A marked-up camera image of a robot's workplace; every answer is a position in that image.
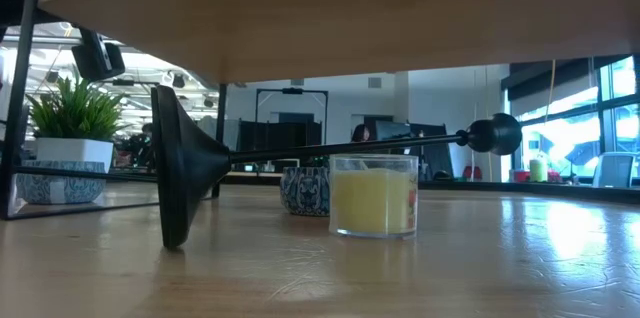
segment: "blue and white ceramic pot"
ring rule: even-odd
[[[329,169],[289,167],[280,180],[280,201],[291,214],[329,216]]]
[[[103,162],[23,161],[28,167],[104,173]],[[18,174],[18,197],[30,204],[80,204],[93,202],[104,190],[104,179]]]

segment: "plunger handle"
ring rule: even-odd
[[[252,152],[230,153],[231,163],[259,162],[267,160],[312,157],[339,153],[366,152],[382,149],[405,148],[411,146],[457,143],[468,145],[477,152],[492,152],[498,155],[513,153],[522,141],[522,130],[518,121],[512,116],[498,113],[492,119],[479,120],[469,126],[466,131],[458,131],[454,135],[403,138],[387,141],[373,141],[325,146],[298,147]]]
[[[304,158],[341,153],[362,153],[372,150],[405,148],[418,145],[459,143],[463,137],[454,135],[433,136],[423,138],[392,139],[387,141],[372,141],[360,143],[332,144],[324,146],[297,147],[288,149],[273,149],[264,151],[232,152],[231,163],[260,162],[267,160]]]

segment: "candle label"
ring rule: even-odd
[[[414,188],[409,191],[409,214],[407,216],[407,228],[416,228],[416,203],[418,202],[418,176],[411,176],[409,183]]]

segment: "red object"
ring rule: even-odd
[[[549,183],[562,183],[562,177],[560,176],[560,173],[549,169],[547,172],[547,181]]]
[[[471,166],[464,167],[462,176],[467,180],[471,180]],[[473,180],[482,180],[482,170],[478,166],[473,170]]]
[[[513,172],[513,181],[516,183],[525,183],[528,182],[531,175],[528,171],[514,171]]]

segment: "glass candle jar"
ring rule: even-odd
[[[332,233],[403,238],[416,232],[418,157],[345,154],[331,156]]]

